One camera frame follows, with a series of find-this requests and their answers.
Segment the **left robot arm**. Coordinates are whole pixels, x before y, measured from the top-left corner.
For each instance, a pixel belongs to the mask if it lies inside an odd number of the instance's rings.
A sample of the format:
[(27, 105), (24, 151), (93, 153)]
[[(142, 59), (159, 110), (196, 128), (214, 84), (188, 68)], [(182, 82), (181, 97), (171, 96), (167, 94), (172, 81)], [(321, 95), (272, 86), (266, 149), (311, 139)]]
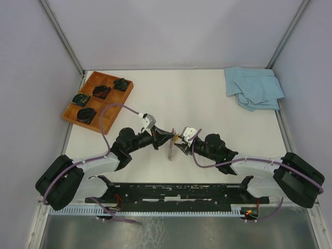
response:
[(146, 146), (158, 149), (174, 134), (152, 127), (151, 132), (135, 133), (131, 128), (120, 130), (110, 150), (86, 159), (60, 155), (37, 180), (36, 190), (46, 205), (54, 210), (65, 208), (72, 201), (90, 197), (110, 202), (115, 196), (111, 182), (103, 175), (123, 169), (132, 160), (131, 153)]

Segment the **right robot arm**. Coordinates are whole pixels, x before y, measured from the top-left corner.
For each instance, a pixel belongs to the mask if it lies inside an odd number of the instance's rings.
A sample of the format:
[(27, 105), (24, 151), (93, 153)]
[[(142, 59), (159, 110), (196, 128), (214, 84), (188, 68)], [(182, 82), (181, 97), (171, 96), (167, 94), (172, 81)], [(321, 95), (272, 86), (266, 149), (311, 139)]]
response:
[(184, 154), (210, 159), (214, 162), (212, 167), (222, 173), (243, 177), (238, 190), (242, 202), (262, 197), (288, 198), (309, 209), (324, 192), (323, 174), (295, 153), (275, 158), (251, 157), (227, 148), (215, 133), (203, 140), (196, 134), (181, 139), (183, 142), (176, 147)]

